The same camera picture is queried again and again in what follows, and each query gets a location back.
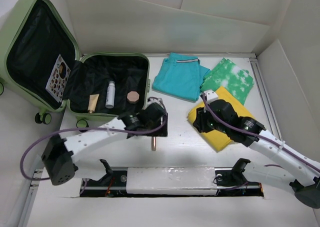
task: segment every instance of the open suitcase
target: open suitcase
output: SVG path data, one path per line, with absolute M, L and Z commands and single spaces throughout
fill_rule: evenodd
M 149 61 L 139 53 L 97 52 L 81 57 L 76 40 L 49 0 L 19 0 L 0 31 L 0 95 L 4 86 L 39 107 L 36 123 L 49 124 L 47 112 L 67 106 L 77 118 L 110 121 L 139 112 L 150 88 Z M 115 82 L 114 108 L 106 108 L 107 88 Z M 138 92 L 136 104 L 127 94 Z M 99 94 L 94 113 L 90 95 Z

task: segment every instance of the folded yellow cloth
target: folded yellow cloth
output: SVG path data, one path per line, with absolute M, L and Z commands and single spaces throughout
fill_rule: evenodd
M 230 94 L 223 86 L 217 89 L 216 94 L 219 96 L 219 99 L 225 100 L 226 102 L 229 102 L 238 116 L 242 117 L 251 117 L 252 114 L 235 98 Z M 196 120 L 197 116 L 197 108 L 204 107 L 205 104 L 201 102 L 196 107 L 194 107 L 188 114 L 188 120 L 192 124 Z M 213 130 L 209 133 L 201 133 L 203 137 L 206 139 L 206 141 L 214 147 L 214 149 L 219 152 L 222 151 L 230 142 L 231 139 L 222 132 L 219 132 L 217 130 Z

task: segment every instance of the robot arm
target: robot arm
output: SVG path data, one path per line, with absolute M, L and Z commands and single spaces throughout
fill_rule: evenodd
M 239 117 L 232 105 L 212 90 L 202 96 L 205 107 L 197 109 L 193 126 L 200 132 L 217 130 L 246 147 L 258 151 L 278 165 L 259 166 L 239 159 L 228 176 L 219 176 L 221 186 L 259 182 L 294 193 L 307 206 L 320 208 L 320 163 L 295 151 L 250 117 Z
M 58 134 L 51 137 L 42 154 L 42 161 L 52 184 L 62 185 L 75 175 L 78 178 L 90 178 L 106 184 L 113 177 L 113 171 L 105 159 L 98 160 L 102 170 L 105 171 L 103 176 L 92 174 L 87 167 L 78 164 L 79 160 L 107 144 L 135 135 L 166 137 L 168 113 L 162 101 L 154 99 L 150 100 L 147 108 L 139 113 L 126 112 L 100 126 L 105 131 L 91 130 L 67 138 L 61 138 Z

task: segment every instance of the folded green cloth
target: folded green cloth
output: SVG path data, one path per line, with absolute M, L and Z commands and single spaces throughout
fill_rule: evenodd
M 249 71 L 239 68 L 229 59 L 223 58 L 217 66 L 203 77 L 201 91 L 216 91 L 220 86 L 225 87 L 241 104 L 254 86 L 254 79 Z

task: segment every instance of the white base platform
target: white base platform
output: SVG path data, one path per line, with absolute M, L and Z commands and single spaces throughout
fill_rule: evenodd
M 149 56 L 151 84 L 165 56 Z M 212 69 L 221 57 L 200 56 L 201 65 Z M 254 76 L 250 60 L 229 57 Z M 187 121 L 196 103 L 150 91 L 161 97 L 169 113 L 168 137 L 157 138 L 151 151 L 151 138 L 131 138 L 93 152 L 88 158 L 106 159 L 112 167 L 232 167 L 239 158 L 271 164 L 263 155 L 241 144 L 230 144 L 217 153 Z M 255 84 L 244 105 L 270 128 L 267 114 Z M 76 118 L 66 111 L 61 129 L 74 128 Z M 90 122 L 99 126 L 101 122 Z M 140 226 L 140 227 L 318 227 L 311 208 L 294 196 L 266 185 L 261 197 L 179 197 L 179 198 L 78 198 L 81 180 L 52 186 L 40 183 L 28 227 L 56 226 Z

